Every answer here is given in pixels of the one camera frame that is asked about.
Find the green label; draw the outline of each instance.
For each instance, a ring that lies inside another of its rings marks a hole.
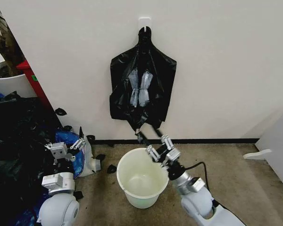
[[[32,75],[32,78],[33,78],[34,81],[38,81],[37,77],[34,74]]]

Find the potted plant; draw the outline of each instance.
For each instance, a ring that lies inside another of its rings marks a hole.
[[[0,92],[4,95],[17,91],[23,97],[35,96],[26,76],[16,66],[25,61],[25,57],[15,37],[0,11],[0,54],[4,62],[0,63]]]

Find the bucket rim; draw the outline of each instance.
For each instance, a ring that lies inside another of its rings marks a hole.
[[[133,194],[133,193],[129,192],[128,190],[126,190],[126,189],[124,188],[124,186],[123,186],[123,184],[120,182],[120,178],[119,178],[119,165],[120,165],[120,163],[121,163],[121,162],[124,160],[124,158],[125,158],[127,155],[129,155],[130,153],[132,153],[132,152],[137,152],[137,151],[140,151],[140,150],[146,151],[146,148],[144,148],[144,147],[138,147],[138,148],[135,148],[135,149],[133,149],[133,150],[131,150],[131,151],[128,151],[126,154],[124,154],[124,155],[122,156],[122,158],[120,159],[120,161],[118,162],[118,165],[117,165],[117,181],[118,181],[118,184],[119,184],[119,186],[121,187],[121,189],[122,189],[126,194],[130,195],[131,197],[137,198],[137,199],[151,199],[151,198],[154,198],[154,197],[160,195],[160,194],[165,190],[166,186],[167,186],[168,183],[169,183],[169,178],[168,178],[168,177],[167,177],[166,183],[164,184],[163,188],[160,189],[160,191],[159,191],[158,193],[153,194],[153,195],[148,195],[148,196],[139,196],[139,195],[136,195],[136,194]]]

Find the white adhesive hook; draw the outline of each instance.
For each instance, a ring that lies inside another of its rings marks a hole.
[[[151,24],[151,17],[143,16],[143,17],[139,17],[138,18],[138,30],[143,28],[144,32],[146,32],[147,31],[146,27],[151,28],[151,26],[152,26],[152,24]]]

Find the black plastic debris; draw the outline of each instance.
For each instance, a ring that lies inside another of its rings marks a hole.
[[[76,200],[80,200],[84,197],[82,191],[75,191],[73,195]]]
[[[62,109],[62,108],[57,108],[57,109],[55,110],[55,113],[56,113],[57,115],[59,115],[59,116],[67,115],[66,111],[65,111],[64,109]]]
[[[165,121],[176,72],[176,61],[151,41],[151,29],[139,31],[132,49],[111,60],[110,114],[127,120],[136,131],[145,122],[159,128]]]
[[[87,135],[86,137],[87,137],[89,144],[93,145],[94,141],[95,141],[95,136],[94,135]]]
[[[95,158],[98,159],[100,162],[102,162],[105,159],[106,155],[105,154],[99,154]]]
[[[64,126],[64,127],[63,127],[63,130],[69,132],[69,131],[72,130],[72,126],[69,126],[69,125]]]
[[[107,173],[115,173],[117,171],[117,167],[114,165],[108,166]]]

